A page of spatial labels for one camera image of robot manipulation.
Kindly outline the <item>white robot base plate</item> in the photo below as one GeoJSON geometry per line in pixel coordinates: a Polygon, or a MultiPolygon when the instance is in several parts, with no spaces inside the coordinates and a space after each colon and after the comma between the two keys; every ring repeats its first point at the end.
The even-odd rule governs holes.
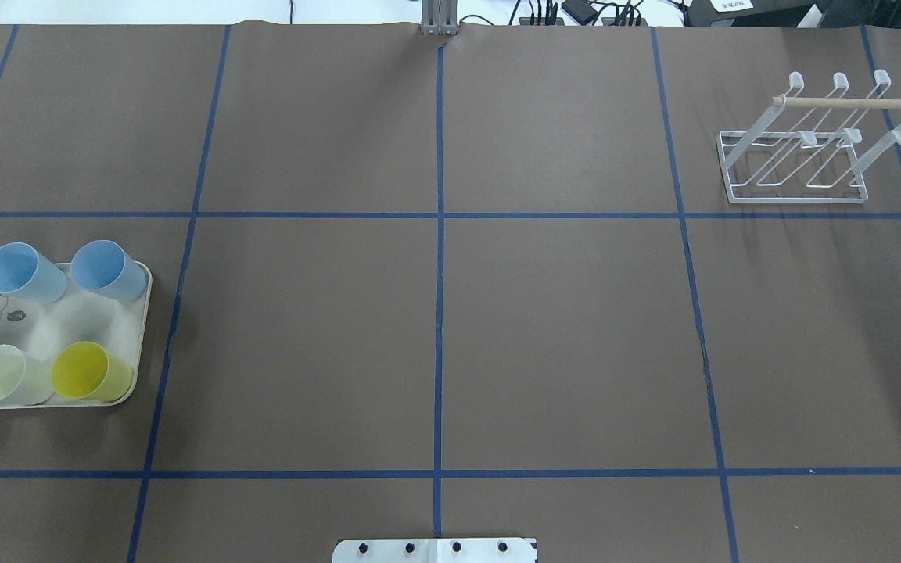
{"type": "Polygon", "coordinates": [[[537,541],[522,537],[350,539],[332,562],[537,562],[537,541]]]}

